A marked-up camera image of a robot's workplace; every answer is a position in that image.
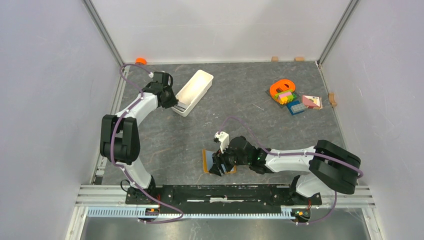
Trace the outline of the silver credit card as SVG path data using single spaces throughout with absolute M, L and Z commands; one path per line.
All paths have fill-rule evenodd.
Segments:
M 188 108 L 188 106 L 187 106 L 187 105 L 184 105 L 184 104 L 176 104 L 174 107 L 175 107 L 177 110 L 181 111 L 181 112 L 186 111 L 186 110 L 187 110 L 187 108 Z

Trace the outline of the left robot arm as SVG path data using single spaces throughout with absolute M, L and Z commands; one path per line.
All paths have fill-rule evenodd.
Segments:
M 140 160 L 140 123 L 157 108 L 170 108 L 178 103 L 173 92 L 173 77 L 166 72 L 151 73 L 152 81 L 141 89 L 134 101 L 116 114 L 101 120 L 100 155 L 119 168 L 138 197 L 145 204 L 157 198 L 154 178 Z

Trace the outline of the orange card holder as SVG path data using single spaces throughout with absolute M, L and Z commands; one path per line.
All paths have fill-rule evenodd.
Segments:
M 237 171 L 236 165 L 235 165 L 235 158 L 234 155 L 228 151 L 224 151 L 221 153 L 220 149 L 217 151 L 209 151 L 206 149 L 202 150 L 202 157 L 203 157 L 203 171 L 206 173 L 209 173 L 209 169 L 212 166 L 212 156 L 223 156 L 225 158 L 227 167 L 229 168 L 229 172 L 227 173 L 235 173 Z

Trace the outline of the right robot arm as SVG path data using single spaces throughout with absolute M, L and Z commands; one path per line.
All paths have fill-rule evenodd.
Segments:
M 224 132 L 216 135 L 214 141 L 220 144 L 219 149 L 204 156 L 205 169 L 210 174 L 221 177 L 237 166 L 247 166 L 261 175 L 302 172 L 288 191 L 295 204 L 302 204 L 317 193 L 352 195 L 357 180 L 363 176 L 361 159 L 328 140 L 295 150 L 255 147 L 244 136 L 229 139 Z

